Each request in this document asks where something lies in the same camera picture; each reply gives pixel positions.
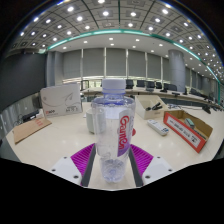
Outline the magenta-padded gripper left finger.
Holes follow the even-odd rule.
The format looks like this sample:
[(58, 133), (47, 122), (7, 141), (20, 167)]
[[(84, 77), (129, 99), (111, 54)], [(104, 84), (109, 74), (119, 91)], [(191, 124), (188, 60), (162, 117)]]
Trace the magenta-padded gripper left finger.
[(72, 156), (64, 156), (49, 170), (76, 185), (87, 187), (96, 155), (95, 144), (90, 144)]

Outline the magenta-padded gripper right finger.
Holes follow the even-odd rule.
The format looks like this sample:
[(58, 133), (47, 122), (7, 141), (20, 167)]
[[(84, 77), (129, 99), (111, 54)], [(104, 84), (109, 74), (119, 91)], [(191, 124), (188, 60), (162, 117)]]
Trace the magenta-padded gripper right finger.
[(161, 156), (153, 156), (135, 145), (131, 145), (129, 159), (137, 186), (145, 186), (174, 172)]

